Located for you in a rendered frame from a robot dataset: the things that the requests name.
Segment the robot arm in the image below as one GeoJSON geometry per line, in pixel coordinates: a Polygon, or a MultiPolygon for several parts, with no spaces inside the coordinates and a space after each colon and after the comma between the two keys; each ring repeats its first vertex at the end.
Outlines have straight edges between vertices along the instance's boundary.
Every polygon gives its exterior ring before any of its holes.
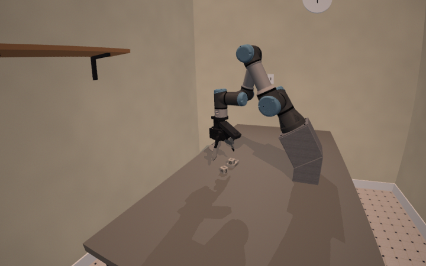
{"type": "MultiPolygon", "coordinates": [[[[227,105],[245,106],[247,101],[254,97],[255,85],[259,100],[259,111],[264,116],[278,115],[283,134],[297,129],[306,122],[304,117],[293,107],[285,89],[282,86],[277,88],[272,86],[262,65],[262,51],[258,46],[249,44],[239,46],[236,56],[247,69],[244,82],[241,85],[241,90],[237,92],[228,92],[226,89],[214,90],[215,117],[227,117],[227,105]]],[[[227,121],[220,122],[219,127],[234,140],[241,137],[241,133],[227,121]]]]}

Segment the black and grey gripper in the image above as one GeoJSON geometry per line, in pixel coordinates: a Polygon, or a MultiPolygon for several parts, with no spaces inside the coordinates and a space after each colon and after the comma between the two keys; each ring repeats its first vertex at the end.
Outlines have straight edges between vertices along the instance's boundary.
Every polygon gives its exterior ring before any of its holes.
{"type": "Polygon", "coordinates": [[[213,140],[215,140],[215,142],[213,145],[209,146],[209,149],[213,152],[212,160],[214,161],[217,157],[219,147],[221,146],[221,141],[224,141],[225,143],[231,145],[231,148],[234,151],[234,139],[232,139],[223,129],[219,127],[220,122],[227,120],[228,116],[224,118],[217,118],[215,116],[211,116],[211,119],[214,120],[214,126],[209,129],[209,138],[212,138],[213,140]]]}

